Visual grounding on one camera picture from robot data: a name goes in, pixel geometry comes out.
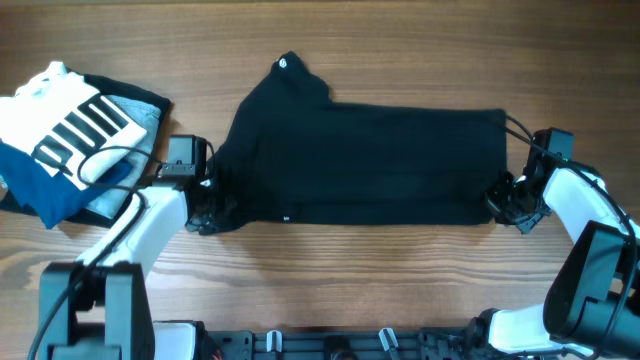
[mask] gray cloth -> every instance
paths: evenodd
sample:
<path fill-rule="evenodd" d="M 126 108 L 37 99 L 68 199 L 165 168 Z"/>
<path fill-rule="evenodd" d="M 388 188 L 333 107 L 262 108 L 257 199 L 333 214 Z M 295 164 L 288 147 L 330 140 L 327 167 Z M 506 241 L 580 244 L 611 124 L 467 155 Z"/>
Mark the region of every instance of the gray cloth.
<path fill-rule="evenodd" d="M 147 134 L 140 140 L 138 145 L 136 145 L 136 149 L 151 153 L 156 140 L 156 133 L 158 132 L 160 109 L 142 101 L 131 100 L 120 96 L 109 95 L 107 98 L 118 105 L 133 121 L 147 130 Z M 133 169 L 118 185 L 133 186 L 138 179 L 140 179 L 149 159 L 145 155 L 134 152 L 127 155 L 125 159 L 133 165 Z M 120 210 L 127 195 L 128 193 L 123 190 L 107 190 L 90 202 L 86 209 L 113 219 L 118 213 L 118 210 Z"/>

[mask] wooden surface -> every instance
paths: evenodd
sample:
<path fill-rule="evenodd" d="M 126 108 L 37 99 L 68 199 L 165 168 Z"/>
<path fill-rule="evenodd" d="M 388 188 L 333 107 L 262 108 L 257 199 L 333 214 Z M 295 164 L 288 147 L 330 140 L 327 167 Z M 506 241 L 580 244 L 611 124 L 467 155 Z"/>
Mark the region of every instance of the wooden surface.
<path fill-rule="evenodd" d="M 0 93 L 63 60 L 172 99 L 163 146 L 173 132 L 217 148 L 239 102 L 294 50 L 337 101 L 502 107 L 532 130 L 572 131 L 575 157 L 637 217 L 639 19 L 638 5 L 597 1 L 5 7 Z M 528 149 L 509 139 L 508 151 L 519 172 Z M 47 263 L 74 259 L 102 234 L 0 213 L 0 359 L 28 349 Z M 543 301 L 570 247 L 555 217 L 526 237 L 495 224 L 256 223 L 177 234 L 147 287 L 155 319 L 211 330 L 462 325 L 489 307 Z"/>

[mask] wooden table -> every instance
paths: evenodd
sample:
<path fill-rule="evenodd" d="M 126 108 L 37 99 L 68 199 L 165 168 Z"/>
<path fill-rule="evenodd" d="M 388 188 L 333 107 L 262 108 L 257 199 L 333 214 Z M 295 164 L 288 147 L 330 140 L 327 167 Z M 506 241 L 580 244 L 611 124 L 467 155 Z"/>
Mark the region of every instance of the wooden table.
<path fill-rule="evenodd" d="M 0 93 L 51 60 L 139 85 L 175 103 L 162 157 L 170 133 L 217 148 L 239 102 L 294 50 L 337 101 L 502 107 L 532 130 L 572 131 L 575 158 L 596 166 L 637 217 L 639 15 L 639 5 L 598 1 L 4 7 Z M 513 172 L 527 151 L 509 139 Z M 0 359 L 29 347 L 45 266 L 104 232 L 47 231 L 37 218 L 0 214 Z M 528 236 L 493 223 L 254 223 L 221 236 L 180 232 L 147 288 L 155 319 L 200 319 L 211 330 L 463 325 L 489 307 L 542 302 L 570 249 L 555 217 Z"/>

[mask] robotic arm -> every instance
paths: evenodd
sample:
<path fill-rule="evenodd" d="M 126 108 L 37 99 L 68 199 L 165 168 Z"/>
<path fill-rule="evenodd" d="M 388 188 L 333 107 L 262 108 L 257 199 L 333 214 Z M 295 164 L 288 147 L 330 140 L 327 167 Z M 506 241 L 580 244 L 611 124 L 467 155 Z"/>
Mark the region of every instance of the robotic arm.
<path fill-rule="evenodd" d="M 55 313 L 39 346 L 40 359 L 552 359 L 561 352 L 589 356 L 598 347 L 604 355 L 640 357 L 637 291 L 622 301 L 618 321 L 602 343 L 620 298 L 610 291 L 611 283 L 629 268 L 625 227 L 593 183 L 573 170 L 559 168 L 557 161 L 534 148 L 523 178 L 514 181 L 506 174 L 487 191 L 485 201 L 497 222 L 515 225 L 523 233 L 552 211 L 567 228 L 576 245 L 545 304 L 516 311 L 489 309 L 466 328 L 398 333 L 385 328 L 372 333 L 283 335 L 274 330 L 253 334 L 207 332 L 201 322 L 193 321 L 152 323 L 144 277 L 173 234 L 185 225 L 197 228 L 194 219 L 206 227 L 210 218 L 198 210 L 206 212 L 211 205 L 205 200 L 211 193 L 211 182 L 201 182 L 203 141 L 171 138 L 169 162 L 159 176 L 148 181 L 150 186 L 141 190 L 147 204 L 144 212 Z M 556 129 L 535 134 L 538 147 L 562 153 L 565 158 L 571 156 L 572 141 L 571 134 Z M 604 189 L 604 182 L 594 172 L 585 168 L 584 173 Z M 47 267 L 41 277 L 41 316 L 51 311 L 71 279 L 112 242 L 138 207 L 139 201 L 132 201 L 104 239 L 77 262 Z M 105 307 L 105 323 L 79 323 L 75 313 L 94 305 Z"/>

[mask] wood plank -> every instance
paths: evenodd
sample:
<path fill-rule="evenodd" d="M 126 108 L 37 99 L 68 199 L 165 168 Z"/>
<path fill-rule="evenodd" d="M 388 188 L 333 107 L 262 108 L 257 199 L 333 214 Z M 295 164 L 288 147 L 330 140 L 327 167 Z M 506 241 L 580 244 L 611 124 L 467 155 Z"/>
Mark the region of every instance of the wood plank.
<path fill-rule="evenodd" d="M 502 107 L 530 129 L 573 131 L 576 158 L 638 216 L 639 14 L 633 3 L 557 1 L 2 8 L 0 93 L 63 60 L 169 97 L 163 133 L 197 133 L 217 148 L 240 101 L 294 50 L 337 101 Z M 520 171 L 527 148 L 510 139 L 508 150 Z M 0 229 L 0 359 L 18 359 L 36 330 L 42 269 L 104 230 L 46 231 L 8 213 Z M 258 223 L 179 233 L 147 286 L 155 318 L 212 330 L 461 325 L 488 307 L 543 301 L 570 247 L 555 217 L 530 236 L 495 224 Z"/>

